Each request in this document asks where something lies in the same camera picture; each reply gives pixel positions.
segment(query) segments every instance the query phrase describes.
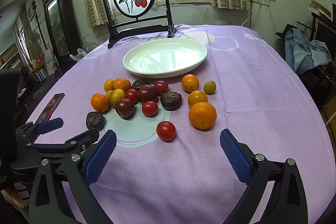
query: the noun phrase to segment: phone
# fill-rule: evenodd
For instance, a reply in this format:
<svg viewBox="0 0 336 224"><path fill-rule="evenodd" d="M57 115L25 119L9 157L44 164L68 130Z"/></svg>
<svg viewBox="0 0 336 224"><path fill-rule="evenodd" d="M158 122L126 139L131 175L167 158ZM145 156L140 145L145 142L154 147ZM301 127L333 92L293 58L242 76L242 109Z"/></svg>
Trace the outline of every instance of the phone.
<svg viewBox="0 0 336 224"><path fill-rule="evenodd" d="M41 112L40 116L37 118L36 122L37 123L42 123L42 122L49 121L52 113L57 108L58 104L61 102L61 100L63 99L64 96L65 96L65 93L57 93L57 94L55 94L51 98L51 100L49 101L49 103L47 104L47 106L43 109L43 111Z"/></svg>

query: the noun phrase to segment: blue garment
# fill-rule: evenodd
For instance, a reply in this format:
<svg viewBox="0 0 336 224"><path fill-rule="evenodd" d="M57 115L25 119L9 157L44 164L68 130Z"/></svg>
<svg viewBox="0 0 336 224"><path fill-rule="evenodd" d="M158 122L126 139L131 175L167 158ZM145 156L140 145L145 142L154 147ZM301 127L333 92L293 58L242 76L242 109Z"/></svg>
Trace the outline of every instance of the blue garment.
<svg viewBox="0 0 336 224"><path fill-rule="evenodd" d="M331 61L324 42L312 40L297 29L289 29L285 35L286 63L298 75Z"/></svg>

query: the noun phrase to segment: white plate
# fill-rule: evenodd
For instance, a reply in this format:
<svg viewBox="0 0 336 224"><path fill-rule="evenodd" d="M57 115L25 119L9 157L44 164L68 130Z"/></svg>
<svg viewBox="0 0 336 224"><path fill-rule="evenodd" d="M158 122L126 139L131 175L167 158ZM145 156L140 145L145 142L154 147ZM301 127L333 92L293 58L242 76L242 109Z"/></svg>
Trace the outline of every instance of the white plate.
<svg viewBox="0 0 336 224"><path fill-rule="evenodd" d="M197 68L207 56L207 48L191 39L163 38L131 49L124 57L124 67L144 78L167 78Z"/></svg>

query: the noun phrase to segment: plastic bag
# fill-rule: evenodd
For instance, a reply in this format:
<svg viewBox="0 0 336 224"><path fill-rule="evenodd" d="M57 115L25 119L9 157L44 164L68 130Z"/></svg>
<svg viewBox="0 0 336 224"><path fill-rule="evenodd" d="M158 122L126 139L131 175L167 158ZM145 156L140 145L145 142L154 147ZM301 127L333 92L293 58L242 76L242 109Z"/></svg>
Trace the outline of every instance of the plastic bag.
<svg viewBox="0 0 336 224"><path fill-rule="evenodd" d="M78 54L76 56L70 54L71 59L75 60L76 62L79 62L84 56L87 55L87 53L85 52L85 50L79 48L77 50Z"/></svg>

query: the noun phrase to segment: dark wooden mirror frame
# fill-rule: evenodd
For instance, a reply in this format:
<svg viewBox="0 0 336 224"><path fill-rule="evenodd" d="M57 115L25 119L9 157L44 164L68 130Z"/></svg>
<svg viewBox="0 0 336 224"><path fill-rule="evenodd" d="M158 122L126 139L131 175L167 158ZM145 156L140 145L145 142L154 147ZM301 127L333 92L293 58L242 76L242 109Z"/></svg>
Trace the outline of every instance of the dark wooden mirror frame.
<svg viewBox="0 0 336 224"><path fill-rule="evenodd" d="M62 72L65 73L76 63L70 58L69 54L76 55L78 53L77 49L82 47L74 15L72 0L57 0L61 26L69 50L69 54L63 56L60 56L58 53L58 48L56 46L55 38L50 24L48 5L52 2L52 0L42 0L42 2L44 8L44 18L46 21L53 52L56 55Z"/></svg>

